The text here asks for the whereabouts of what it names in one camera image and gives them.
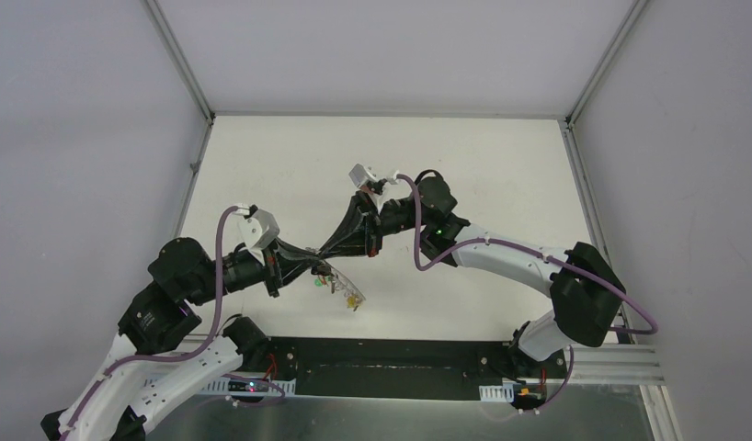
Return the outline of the large keyring with keys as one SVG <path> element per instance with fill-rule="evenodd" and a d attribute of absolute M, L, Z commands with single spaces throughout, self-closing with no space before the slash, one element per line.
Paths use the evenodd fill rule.
<path fill-rule="evenodd" d="M 328 262 L 326 263 L 327 275 L 318 275 L 315 277 L 325 277 L 328 281 L 328 286 L 326 288 L 329 292 L 331 294 L 340 294 L 344 298 L 347 308 L 352 311 L 357 311 L 366 300 L 365 296 L 346 275 Z"/>

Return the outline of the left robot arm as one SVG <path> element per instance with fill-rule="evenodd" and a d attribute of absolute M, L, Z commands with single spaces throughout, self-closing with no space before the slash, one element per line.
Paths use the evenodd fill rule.
<path fill-rule="evenodd" d="M 330 265 L 313 251 L 281 240 L 258 260 L 243 244 L 216 261 L 191 238 L 167 243 L 148 267 L 151 282 L 117 324 L 105 361 L 67 409 L 46 414 L 50 440 L 144 440 L 176 407 L 214 380 L 254 371 L 249 391 L 284 391 L 268 337 L 249 318 L 222 317 L 223 298 L 264 284 L 270 295 Z"/>

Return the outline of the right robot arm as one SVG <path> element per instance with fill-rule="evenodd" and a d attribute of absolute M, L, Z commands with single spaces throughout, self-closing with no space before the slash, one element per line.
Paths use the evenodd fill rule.
<path fill-rule="evenodd" d="M 539 247 L 508 239 L 455 215 L 456 198 L 440 173 L 417 178 L 375 175 L 356 164 L 349 177 L 357 191 L 344 219 L 322 245 L 323 258 L 373 257 L 389 235 L 413 231 L 416 266 L 437 264 L 483 270 L 528 286 L 551 309 L 517 329 L 507 361 L 528 377 L 569 345 L 601 346 L 622 304 L 624 287 L 589 243 L 572 249 Z"/>

